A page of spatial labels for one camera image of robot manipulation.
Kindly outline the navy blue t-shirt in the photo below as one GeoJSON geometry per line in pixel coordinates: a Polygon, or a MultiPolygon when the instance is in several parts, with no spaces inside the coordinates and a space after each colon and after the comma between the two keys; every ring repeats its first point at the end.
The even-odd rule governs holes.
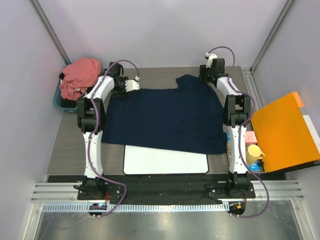
{"type": "Polygon", "coordinates": [[[205,155],[226,153],[223,106],[196,76],[176,79],[175,89],[141,89],[113,97],[102,142],[205,155]]]}

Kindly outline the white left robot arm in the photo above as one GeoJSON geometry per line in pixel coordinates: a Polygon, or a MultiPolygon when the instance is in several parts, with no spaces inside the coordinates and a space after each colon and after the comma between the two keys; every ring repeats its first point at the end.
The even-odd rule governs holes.
{"type": "Polygon", "coordinates": [[[78,200],[101,200],[107,195],[107,185],[102,179],[101,143],[106,125],[104,101],[110,92],[127,94],[128,77],[123,76],[121,62],[110,62],[109,67],[99,76],[97,83],[87,93],[78,98],[77,125],[82,132],[85,144],[85,170],[78,190],[78,200]]]}

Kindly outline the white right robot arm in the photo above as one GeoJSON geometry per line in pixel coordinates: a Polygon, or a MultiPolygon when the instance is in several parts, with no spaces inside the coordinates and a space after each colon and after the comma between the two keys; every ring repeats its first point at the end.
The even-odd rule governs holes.
{"type": "Polygon", "coordinates": [[[202,83],[212,83],[225,96],[222,119],[229,137],[227,180],[224,185],[219,184],[215,188],[222,193],[212,196],[253,199],[256,195],[247,166],[245,143],[247,124],[251,116],[251,99],[242,93],[233,83],[232,78],[225,73],[223,58],[207,53],[205,59],[207,63],[199,67],[199,80],[202,83]]]}

